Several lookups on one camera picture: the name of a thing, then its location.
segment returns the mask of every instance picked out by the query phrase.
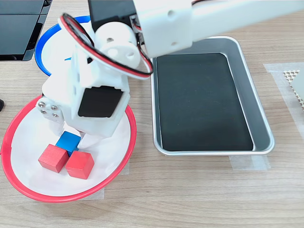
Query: wooden table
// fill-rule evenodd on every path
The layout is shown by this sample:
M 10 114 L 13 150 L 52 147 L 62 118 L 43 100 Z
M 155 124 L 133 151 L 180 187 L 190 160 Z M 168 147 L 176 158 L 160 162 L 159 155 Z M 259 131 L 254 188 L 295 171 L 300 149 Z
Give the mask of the wooden table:
M 43 32 L 62 12 L 88 15 L 86 1 L 54 1 Z M 264 63 L 304 61 L 304 12 L 226 35 L 244 51 L 276 139 L 268 171 L 234 171 L 228 157 L 165 157 L 152 142 L 150 81 L 130 79 L 138 137 L 130 174 L 103 200 L 46 204 L 29 200 L 0 171 L 0 227 L 299 228 L 304 227 L 304 143 Z M 35 60 L 0 62 L 0 140 L 47 79 Z

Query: red cube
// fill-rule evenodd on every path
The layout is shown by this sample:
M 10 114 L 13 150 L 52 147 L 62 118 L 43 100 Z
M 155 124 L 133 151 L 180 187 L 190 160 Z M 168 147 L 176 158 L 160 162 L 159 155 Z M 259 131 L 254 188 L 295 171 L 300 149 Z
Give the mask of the red cube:
M 38 159 L 42 167 L 60 172 L 68 160 L 67 151 L 49 144 Z
M 66 170 L 71 177 L 87 179 L 94 166 L 90 153 L 74 151 L 66 163 Z

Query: black mat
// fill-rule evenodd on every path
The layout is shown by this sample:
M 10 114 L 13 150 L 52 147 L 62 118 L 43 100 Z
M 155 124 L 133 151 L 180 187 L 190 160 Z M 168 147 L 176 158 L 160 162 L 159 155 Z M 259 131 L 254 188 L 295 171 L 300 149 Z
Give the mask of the black mat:
M 250 151 L 251 137 L 222 54 L 157 58 L 161 138 L 168 151 Z

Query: cable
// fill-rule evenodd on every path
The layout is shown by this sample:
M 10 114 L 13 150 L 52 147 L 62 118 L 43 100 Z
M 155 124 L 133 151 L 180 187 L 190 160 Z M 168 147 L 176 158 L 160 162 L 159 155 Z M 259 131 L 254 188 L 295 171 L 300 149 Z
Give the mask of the cable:
M 86 33 L 84 28 L 69 14 L 64 13 L 60 17 L 60 21 L 68 33 L 73 37 L 73 39 L 95 60 L 99 60 L 109 67 L 116 68 L 117 70 L 123 72 L 124 74 L 130 76 L 138 76 L 143 78 L 148 78 L 153 73 L 153 64 L 150 59 L 144 54 L 139 39 L 137 40 L 137 47 L 140 51 L 140 54 L 145 62 L 145 65 L 148 66 L 149 72 L 143 72 L 137 69 L 133 69 L 129 66 L 121 64 L 114 59 L 108 57 L 104 53 L 100 52 L 94 47 L 94 43 L 91 40 L 90 36 Z
M 138 24 L 138 23 L 136 23 L 135 19 L 133 19 L 132 22 L 133 22 L 134 27 L 135 27 L 138 31 L 141 31 L 141 30 L 142 30 L 141 25 Z

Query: robotic arm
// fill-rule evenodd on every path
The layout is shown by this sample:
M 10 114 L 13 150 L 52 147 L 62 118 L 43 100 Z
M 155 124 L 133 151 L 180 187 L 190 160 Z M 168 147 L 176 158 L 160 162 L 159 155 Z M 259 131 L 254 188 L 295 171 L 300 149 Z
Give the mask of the robotic arm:
M 282 0 L 89 0 L 91 23 L 83 28 L 63 14 L 59 24 L 75 43 L 70 63 L 44 83 L 37 108 L 60 134 L 66 123 L 84 139 L 111 137 L 130 99 L 128 76 L 147 79 L 150 58 L 193 42 L 304 9 Z M 138 67 L 143 60 L 147 71 Z

